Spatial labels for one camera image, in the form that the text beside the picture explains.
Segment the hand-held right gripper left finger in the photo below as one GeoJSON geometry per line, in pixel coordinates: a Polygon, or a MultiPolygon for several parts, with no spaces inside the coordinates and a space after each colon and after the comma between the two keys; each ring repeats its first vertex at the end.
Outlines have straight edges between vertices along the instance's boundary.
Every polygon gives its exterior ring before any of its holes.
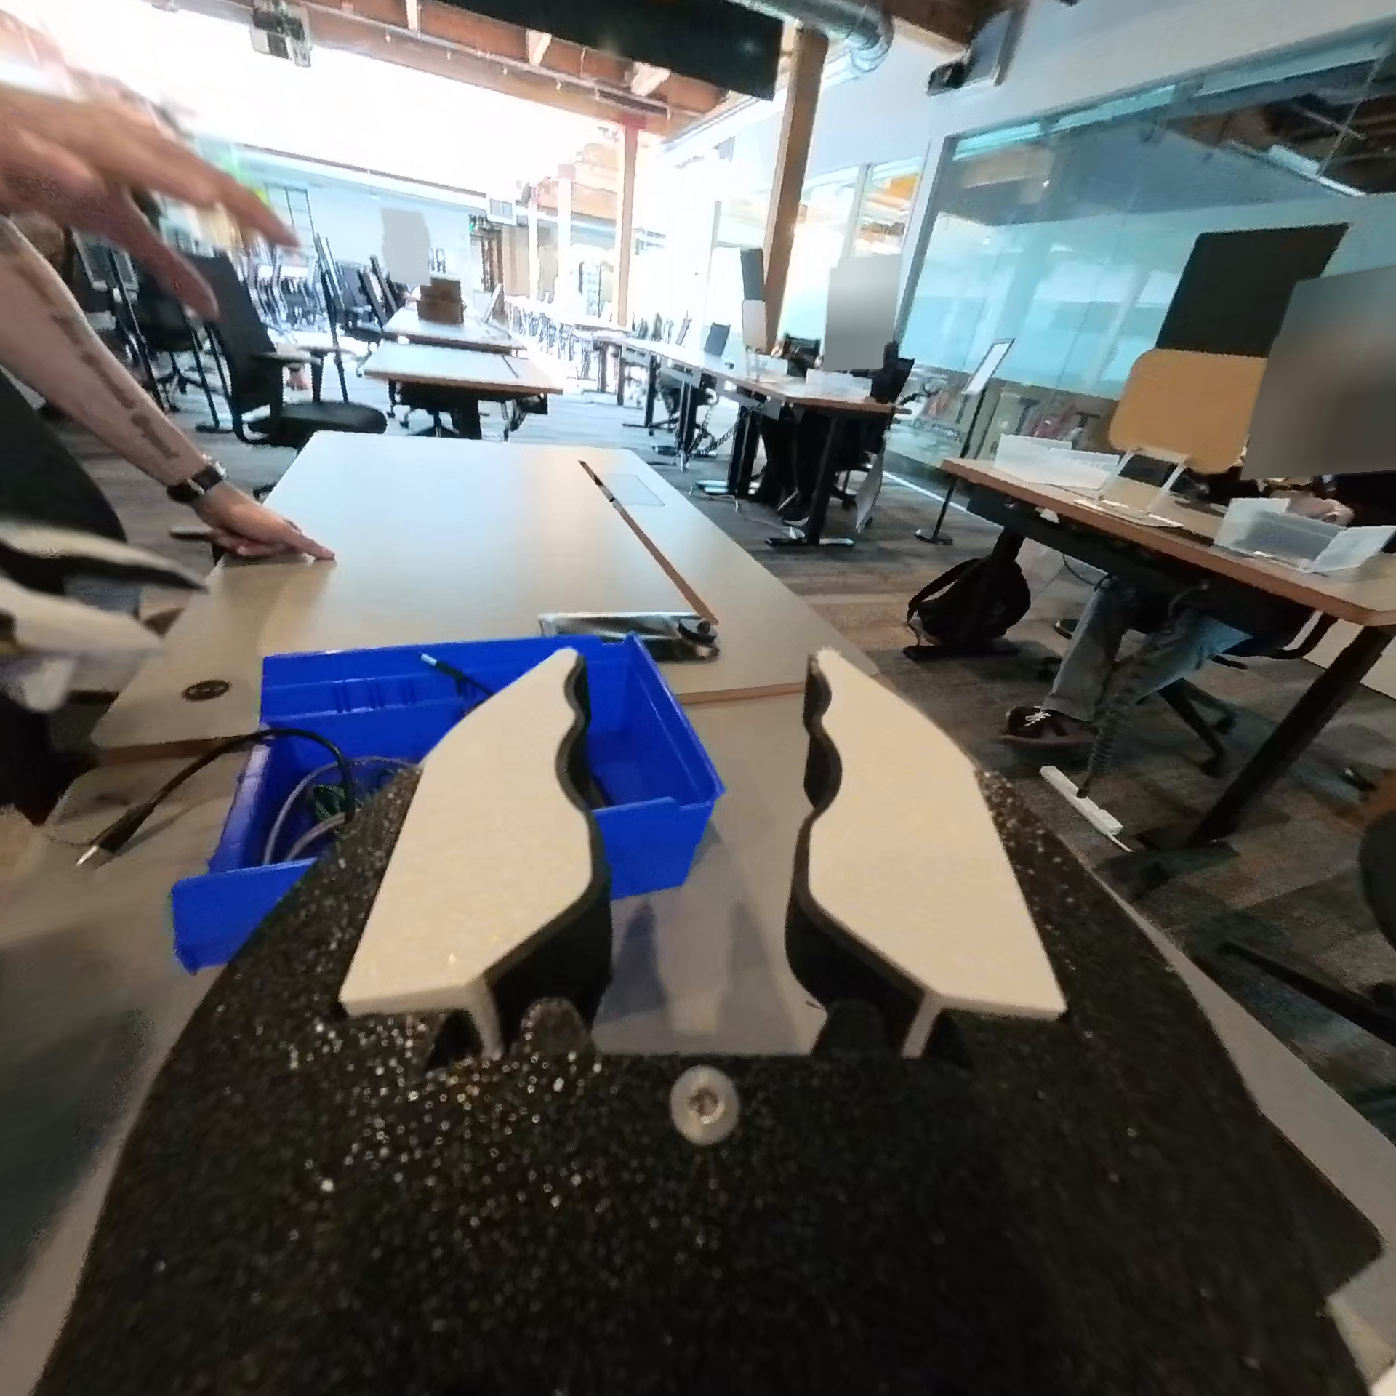
{"type": "Polygon", "coordinates": [[[584,656],[565,646],[422,758],[340,985],[348,1018],[462,1015],[501,1056],[545,1007],[588,1042],[613,972],[588,722],[584,656]]]}

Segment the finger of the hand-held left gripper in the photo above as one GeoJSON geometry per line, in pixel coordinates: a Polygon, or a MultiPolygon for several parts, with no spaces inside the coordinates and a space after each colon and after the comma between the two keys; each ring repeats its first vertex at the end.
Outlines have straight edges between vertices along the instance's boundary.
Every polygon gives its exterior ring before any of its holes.
{"type": "Polygon", "coordinates": [[[1,581],[1,695],[50,714],[95,678],[129,679],[162,639],[130,615],[1,581]]]}
{"type": "Polygon", "coordinates": [[[97,581],[203,592],[196,572],[161,554],[94,533],[34,521],[1,524],[2,581],[33,595],[60,598],[68,583],[97,581]]]}

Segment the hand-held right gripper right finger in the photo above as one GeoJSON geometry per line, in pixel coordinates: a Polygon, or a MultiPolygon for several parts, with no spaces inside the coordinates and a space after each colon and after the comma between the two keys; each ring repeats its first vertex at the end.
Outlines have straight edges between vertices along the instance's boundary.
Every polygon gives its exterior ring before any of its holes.
{"type": "Polygon", "coordinates": [[[1052,1024],[1068,1004],[974,764],[833,649],[806,663],[808,812],[793,847],[786,960],[833,1015],[867,1005],[924,1056],[946,1014],[1052,1024]]]}

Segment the blue plastic bin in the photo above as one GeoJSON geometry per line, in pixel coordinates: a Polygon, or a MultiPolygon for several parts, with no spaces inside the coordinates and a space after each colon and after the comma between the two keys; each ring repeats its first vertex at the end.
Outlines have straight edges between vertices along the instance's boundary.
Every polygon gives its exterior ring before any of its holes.
{"type": "MultiPolygon", "coordinates": [[[[436,656],[495,690],[571,646],[584,659],[585,738],[613,899],[689,877],[723,786],[687,714],[635,639],[507,637],[281,653],[263,659],[264,729],[303,729],[348,761],[359,805],[482,703],[462,701],[421,663],[436,656]]],[[[171,887],[172,954],[187,973],[222,967],[340,834],[340,768],[319,742],[257,746],[239,777],[206,871],[171,887]]]]}

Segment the another person's forearm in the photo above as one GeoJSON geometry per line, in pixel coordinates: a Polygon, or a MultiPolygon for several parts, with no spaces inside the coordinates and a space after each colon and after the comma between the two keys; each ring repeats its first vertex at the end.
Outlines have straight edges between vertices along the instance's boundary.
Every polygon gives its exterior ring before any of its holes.
{"type": "Polygon", "coordinates": [[[1,218],[2,370],[162,489],[204,456],[107,349],[43,256],[1,218]]]}

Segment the white power strip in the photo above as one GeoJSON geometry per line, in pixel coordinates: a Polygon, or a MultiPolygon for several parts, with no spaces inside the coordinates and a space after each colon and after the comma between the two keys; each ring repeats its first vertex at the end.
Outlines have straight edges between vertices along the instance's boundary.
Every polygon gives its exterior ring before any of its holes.
{"type": "Polygon", "coordinates": [[[1081,786],[1068,774],[1054,765],[1042,765],[1038,770],[1038,778],[1075,818],[1088,825],[1100,838],[1123,853],[1134,851],[1123,837],[1122,822],[1097,805],[1088,794],[1083,793],[1081,786]]]}

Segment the black flat device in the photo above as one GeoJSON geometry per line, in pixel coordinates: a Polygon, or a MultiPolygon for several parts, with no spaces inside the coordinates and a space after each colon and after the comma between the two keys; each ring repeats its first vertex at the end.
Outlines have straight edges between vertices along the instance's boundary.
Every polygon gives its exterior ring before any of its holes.
{"type": "Polygon", "coordinates": [[[660,665],[708,663],[721,653],[715,623],[689,610],[545,611],[536,621],[543,637],[588,637],[603,645],[632,639],[660,665]]]}

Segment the black backpack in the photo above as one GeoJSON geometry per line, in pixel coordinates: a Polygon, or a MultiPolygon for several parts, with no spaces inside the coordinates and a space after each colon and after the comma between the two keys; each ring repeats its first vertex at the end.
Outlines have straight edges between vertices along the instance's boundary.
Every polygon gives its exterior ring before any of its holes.
{"type": "Polygon", "coordinates": [[[1032,605],[1032,592],[1016,560],[961,562],[921,586],[907,602],[904,626],[914,642],[902,649],[911,662],[1013,653],[1004,645],[1032,605]]]}

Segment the black office chair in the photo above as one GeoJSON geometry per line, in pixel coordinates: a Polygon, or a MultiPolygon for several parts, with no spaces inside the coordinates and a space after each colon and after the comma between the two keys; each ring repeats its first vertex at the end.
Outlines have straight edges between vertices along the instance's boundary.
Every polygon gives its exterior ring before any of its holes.
{"type": "Polygon", "coordinates": [[[217,304],[204,329],[223,367],[223,400],[239,442],[302,450],[321,432],[386,434],[382,412],[347,397],[345,345],[331,336],[325,345],[279,348],[223,253],[196,255],[191,265],[217,304]]]}

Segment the wooden office desk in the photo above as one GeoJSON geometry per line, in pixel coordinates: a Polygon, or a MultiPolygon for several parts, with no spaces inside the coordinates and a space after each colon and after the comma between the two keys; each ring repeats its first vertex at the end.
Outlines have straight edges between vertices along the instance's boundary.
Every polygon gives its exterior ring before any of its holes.
{"type": "Polygon", "coordinates": [[[1390,554],[1378,556],[1352,579],[1326,578],[1216,549],[1186,530],[1151,527],[1091,508],[1065,490],[1020,480],[987,461],[947,458],[940,469],[965,486],[968,514],[1000,530],[985,559],[990,579],[1017,559],[1025,541],[1033,541],[1134,586],[1179,595],[1216,617],[1230,613],[1235,623],[1260,621],[1264,607],[1286,604],[1355,629],[1193,825],[1142,837],[1151,850],[1209,850],[1234,835],[1392,646],[1390,554]]]}
{"type": "Polygon", "coordinates": [[[431,320],[420,314],[420,304],[398,309],[382,326],[382,339],[465,352],[521,357],[526,341],[495,323],[462,316],[459,320],[431,320]]]}
{"type": "Polygon", "coordinates": [[[364,378],[385,384],[406,413],[428,418],[421,437],[479,442],[484,405],[505,409],[502,437],[516,431],[514,409],[546,415],[549,402],[565,394],[530,358],[409,342],[379,342],[361,362],[364,378]]]}

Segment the clear plastic container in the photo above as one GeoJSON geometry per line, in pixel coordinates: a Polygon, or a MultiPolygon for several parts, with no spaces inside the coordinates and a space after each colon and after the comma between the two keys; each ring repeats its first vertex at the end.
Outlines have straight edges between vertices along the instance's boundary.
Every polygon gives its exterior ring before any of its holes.
{"type": "Polygon", "coordinates": [[[1062,441],[1006,434],[994,445],[991,464],[1020,483],[1099,498],[1118,477],[1122,457],[1078,451],[1062,441]]]}
{"type": "Polygon", "coordinates": [[[1392,537],[1391,527],[1340,527],[1302,515],[1285,498],[1241,498],[1227,506],[1212,547],[1330,578],[1365,567],[1392,537]]]}

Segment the clear acrylic stand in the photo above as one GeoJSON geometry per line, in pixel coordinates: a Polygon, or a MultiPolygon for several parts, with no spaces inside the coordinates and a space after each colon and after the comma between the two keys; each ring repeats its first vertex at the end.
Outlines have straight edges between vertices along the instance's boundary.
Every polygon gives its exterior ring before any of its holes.
{"type": "Polygon", "coordinates": [[[1186,457],[1160,447],[1126,450],[1094,504],[1129,518],[1158,515],[1186,474],[1186,457]]]}

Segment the black floor sign stand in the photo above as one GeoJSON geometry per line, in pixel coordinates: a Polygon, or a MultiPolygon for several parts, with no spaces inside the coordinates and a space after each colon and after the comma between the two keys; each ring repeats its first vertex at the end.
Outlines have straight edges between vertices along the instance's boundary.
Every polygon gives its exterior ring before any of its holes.
{"type": "MultiPolygon", "coordinates": [[[[963,460],[971,456],[971,448],[975,441],[975,434],[979,426],[979,421],[984,415],[984,408],[987,402],[987,393],[991,387],[994,378],[998,374],[1000,367],[1003,365],[1004,358],[1013,346],[1013,339],[1006,338],[1000,341],[993,341],[984,357],[979,360],[978,365],[969,376],[963,394],[969,402],[969,416],[966,426],[963,428],[961,441],[956,447],[956,458],[963,460]]],[[[936,512],[934,524],[929,530],[917,528],[914,538],[930,547],[950,547],[953,540],[949,533],[945,533],[945,521],[950,506],[950,501],[955,495],[956,479],[953,476],[947,477],[947,483],[940,498],[940,504],[936,512]]]]}

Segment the tan wooden board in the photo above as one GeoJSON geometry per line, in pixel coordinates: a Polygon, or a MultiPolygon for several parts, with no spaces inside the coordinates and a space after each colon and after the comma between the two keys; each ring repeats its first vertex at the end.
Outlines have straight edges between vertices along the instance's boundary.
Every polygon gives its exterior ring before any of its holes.
{"type": "Polygon", "coordinates": [[[1264,358],[1154,348],[1135,360],[1106,429],[1116,453],[1138,453],[1219,476],[1237,466],[1264,358]]]}

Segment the long office desk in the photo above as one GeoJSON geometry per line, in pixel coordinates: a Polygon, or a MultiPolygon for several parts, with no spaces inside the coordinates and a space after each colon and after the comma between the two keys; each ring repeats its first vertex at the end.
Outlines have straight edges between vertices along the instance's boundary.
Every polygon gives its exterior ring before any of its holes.
{"type": "Polygon", "coordinates": [[[895,344],[867,376],[824,373],[802,376],[753,373],[722,357],[652,339],[625,339],[622,348],[645,360],[644,428],[652,428],[654,399],[662,376],[678,384],[673,425],[681,469],[696,453],[696,412],[708,399],[738,408],[723,483],[700,482],[693,490],[735,506],[757,504],[773,511],[780,533],[770,549],[850,549],[851,535],[825,534],[828,506],[853,509],[851,533],[863,533],[882,483],[885,437],[898,410],[898,396],[911,362],[895,344]]]}

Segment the black flat panel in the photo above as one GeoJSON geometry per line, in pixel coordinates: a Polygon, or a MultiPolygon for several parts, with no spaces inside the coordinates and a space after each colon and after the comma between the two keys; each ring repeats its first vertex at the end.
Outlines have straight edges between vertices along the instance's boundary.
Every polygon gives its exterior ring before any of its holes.
{"type": "Polygon", "coordinates": [[[1327,268],[1347,230],[1339,221],[1196,236],[1155,349],[1267,358],[1294,290],[1327,268]]]}

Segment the wooden column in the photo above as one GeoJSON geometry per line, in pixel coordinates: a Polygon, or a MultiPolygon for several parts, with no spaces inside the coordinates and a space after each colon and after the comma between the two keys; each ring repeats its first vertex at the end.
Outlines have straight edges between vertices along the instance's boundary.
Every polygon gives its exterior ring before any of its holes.
{"type": "Polygon", "coordinates": [[[763,233],[764,346],[777,338],[790,277],[793,234],[805,182],[828,38],[796,24],[780,109],[771,189],[763,233]]]}

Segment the black hanging panel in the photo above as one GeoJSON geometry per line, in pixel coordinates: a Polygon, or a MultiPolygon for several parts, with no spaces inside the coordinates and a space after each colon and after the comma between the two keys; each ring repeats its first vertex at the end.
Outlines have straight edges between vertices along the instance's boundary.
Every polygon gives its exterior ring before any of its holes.
{"type": "Polygon", "coordinates": [[[725,2],[453,2],[465,13],[545,32],[726,93],[774,93],[785,24],[725,2]]]}

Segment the black wall speaker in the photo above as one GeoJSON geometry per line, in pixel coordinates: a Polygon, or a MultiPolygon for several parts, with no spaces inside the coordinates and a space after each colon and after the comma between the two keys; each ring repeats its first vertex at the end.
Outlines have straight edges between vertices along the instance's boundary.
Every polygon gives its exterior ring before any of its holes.
{"type": "Polygon", "coordinates": [[[997,86],[1016,53],[1026,12],[1026,3],[1014,3],[987,16],[959,57],[929,73],[926,95],[939,96],[979,85],[997,86]]]}

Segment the metal ceiling duct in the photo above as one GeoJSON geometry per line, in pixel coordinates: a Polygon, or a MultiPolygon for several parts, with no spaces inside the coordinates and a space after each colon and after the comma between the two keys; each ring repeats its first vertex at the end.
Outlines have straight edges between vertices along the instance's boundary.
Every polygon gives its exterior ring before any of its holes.
{"type": "Polygon", "coordinates": [[[738,2],[755,13],[815,29],[830,43],[838,43],[850,66],[872,72],[886,59],[895,27],[882,2],[738,2]]]}

